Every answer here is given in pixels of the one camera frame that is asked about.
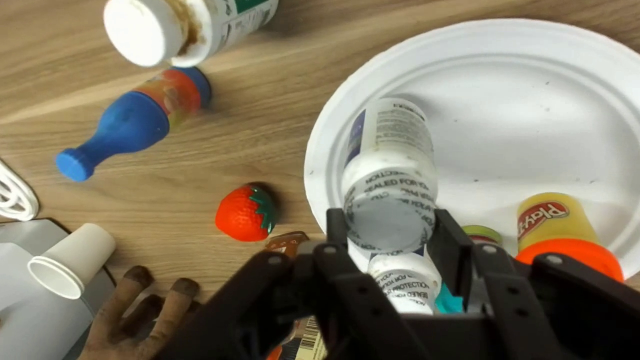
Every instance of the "red strawberry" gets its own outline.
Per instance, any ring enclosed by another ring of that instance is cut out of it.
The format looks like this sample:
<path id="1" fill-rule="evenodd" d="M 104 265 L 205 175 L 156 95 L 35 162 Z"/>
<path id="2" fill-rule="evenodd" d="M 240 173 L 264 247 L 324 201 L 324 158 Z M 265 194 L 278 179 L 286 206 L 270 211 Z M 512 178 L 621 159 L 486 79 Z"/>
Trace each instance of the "red strawberry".
<path id="1" fill-rule="evenodd" d="M 260 241 L 273 230 L 275 218 L 275 206 L 269 195 L 257 186 L 245 185 L 222 199 L 216 226 L 236 240 Z"/>

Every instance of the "paper cup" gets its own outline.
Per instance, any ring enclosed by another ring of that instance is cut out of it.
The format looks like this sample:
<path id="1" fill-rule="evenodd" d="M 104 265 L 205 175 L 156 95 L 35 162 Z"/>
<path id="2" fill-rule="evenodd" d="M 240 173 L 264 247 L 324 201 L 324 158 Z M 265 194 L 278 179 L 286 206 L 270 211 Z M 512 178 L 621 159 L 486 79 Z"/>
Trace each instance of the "paper cup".
<path id="1" fill-rule="evenodd" d="M 115 240 L 103 228 L 85 224 L 41 256 L 33 257 L 27 267 L 48 290 L 66 299 L 79 299 L 115 247 Z"/>

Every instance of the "gray object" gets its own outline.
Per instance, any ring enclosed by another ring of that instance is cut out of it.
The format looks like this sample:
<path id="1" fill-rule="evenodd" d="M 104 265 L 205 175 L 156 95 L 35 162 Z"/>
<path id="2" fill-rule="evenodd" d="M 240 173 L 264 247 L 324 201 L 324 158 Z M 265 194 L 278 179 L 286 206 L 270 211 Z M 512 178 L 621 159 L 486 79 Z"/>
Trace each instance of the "gray object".
<path id="1" fill-rule="evenodd" d="M 112 294 L 104 269 L 78 300 L 63 299 L 31 277 L 27 262 L 67 235 L 50 220 L 0 225 L 0 359 L 77 358 L 93 317 Z"/>

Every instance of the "wooden table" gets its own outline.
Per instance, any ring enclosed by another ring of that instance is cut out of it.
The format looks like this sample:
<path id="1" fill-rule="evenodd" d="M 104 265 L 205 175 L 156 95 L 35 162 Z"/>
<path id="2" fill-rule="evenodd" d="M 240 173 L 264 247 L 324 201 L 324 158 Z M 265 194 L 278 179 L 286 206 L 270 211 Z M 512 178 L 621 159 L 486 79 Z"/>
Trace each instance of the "wooden table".
<path id="1" fill-rule="evenodd" d="M 202 64 L 213 112 L 73 183 L 54 156 L 87 139 L 106 106 L 160 70 L 134 66 L 113 49 L 103 6 L 0 2 L 0 154 L 35 189 L 41 217 L 71 230 L 95 222 L 116 237 L 108 263 L 116 277 L 142 264 L 157 279 L 152 290 L 192 277 L 203 298 L 263 246 L 213 226 L 219 201 L 235 187 L 271 184 L 284 205 L 275 234 L 322 238 L 303 187 L 307 138 L 333 91 L 375 54 L 433 28 L 488 17 L 567 22 L 640 50 L 636 0 L 280 0 L 267 29 Z"/>

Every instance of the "barcode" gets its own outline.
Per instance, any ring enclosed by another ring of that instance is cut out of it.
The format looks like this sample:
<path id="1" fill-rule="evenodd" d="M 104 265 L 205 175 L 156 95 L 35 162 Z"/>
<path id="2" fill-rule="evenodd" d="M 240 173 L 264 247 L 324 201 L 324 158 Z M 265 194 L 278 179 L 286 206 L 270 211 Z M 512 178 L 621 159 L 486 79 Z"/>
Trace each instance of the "barcode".
<path id="1" fill-rule="evenodd" d="M 315 318 L 309 318 L 307 326 L 305 327 L 305 333 L 300 341 L 300 347 L 313 350 L 316 346 L 316 340 L 318 338 L 318 325 Z"/>

